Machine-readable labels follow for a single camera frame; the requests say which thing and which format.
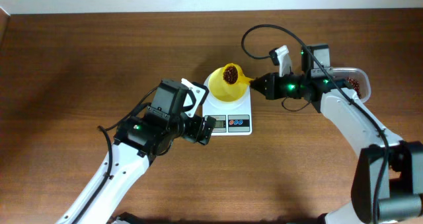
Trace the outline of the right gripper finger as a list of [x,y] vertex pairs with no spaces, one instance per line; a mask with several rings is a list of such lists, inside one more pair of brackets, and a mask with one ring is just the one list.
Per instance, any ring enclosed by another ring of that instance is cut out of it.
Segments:
[[264,95],[268,96],[268,82],[267,80],[253,80],[251,81],[251,88]]
[[257,77],[250,81],[250,85],[266,85],[271,77],[270,73],[267,73],[261,77]]

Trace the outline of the yellow plastic measuring scoop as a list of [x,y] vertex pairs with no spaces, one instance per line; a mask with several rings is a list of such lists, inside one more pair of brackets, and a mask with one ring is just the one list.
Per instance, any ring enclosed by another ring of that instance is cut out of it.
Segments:
[[250,83],[253,81],[252,78],[247,77],[243,73],[241,66],[235,63],[228,63],[223,68],[223,80],[228,85],[237,85],[237,84],[250,85]]

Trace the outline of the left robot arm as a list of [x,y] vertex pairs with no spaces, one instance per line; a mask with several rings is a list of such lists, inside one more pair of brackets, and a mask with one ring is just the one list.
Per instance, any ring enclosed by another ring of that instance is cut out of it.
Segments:
[[99,127],[108,152],[89,183],[58,223],[107,223],[122,198],[157,157],[169,152],[177,138],[207,145],[216,120],[199,116],[205,102],[205,85],[186,79],[163,79],[150,91],[153,100],[140,102],[108,129]]

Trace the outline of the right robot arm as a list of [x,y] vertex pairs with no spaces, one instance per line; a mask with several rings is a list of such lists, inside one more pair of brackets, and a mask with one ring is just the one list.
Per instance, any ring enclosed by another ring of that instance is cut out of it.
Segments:
[[365,106],[353,79],[365,73],[330,66],[326,44],[301,49],[302,75],[291,70],[286,46],[270,51],[278,66],[251,82],[268,100],[305,99],[345,137],[358,164],[351,200],[324,213],[317,223],[398,223],[422,216],[422,144],[387,129]]

